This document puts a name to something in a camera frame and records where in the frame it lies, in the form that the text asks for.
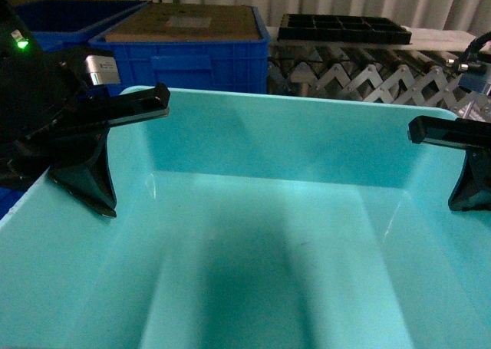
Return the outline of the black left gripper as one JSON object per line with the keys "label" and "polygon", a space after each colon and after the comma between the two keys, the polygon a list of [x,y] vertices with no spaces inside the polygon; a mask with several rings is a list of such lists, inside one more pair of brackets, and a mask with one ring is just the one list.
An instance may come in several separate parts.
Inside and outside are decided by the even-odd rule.
{"label": "black left gripper", "polygon": [[48,177],[95,213],[115,218],[108,128],[166,117],[170,91],[158,83],[129,94],[86,98],[80,105],[78,98],[93,87],[84,65],[92,54],[114,57],[86,47],[1,49],[1,186],[26,190],[44,172],[49,156],[33,138],[58,120],[58,134],[75,135],[54,141]]}

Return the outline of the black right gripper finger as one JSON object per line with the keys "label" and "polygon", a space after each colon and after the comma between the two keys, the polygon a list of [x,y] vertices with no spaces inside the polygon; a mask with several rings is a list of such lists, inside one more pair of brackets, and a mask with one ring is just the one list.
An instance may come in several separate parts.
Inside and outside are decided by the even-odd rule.
{"label": "black right gripper finger", "polygon": [[408,124],[412,143],[428,143],[461,150],[489,150],[490,124],[456,118],[418,116]]}
{"label": "black right gripper finger", "polygon": [[490,150],[467,150],[448,206],[452,211],[490,211]]}

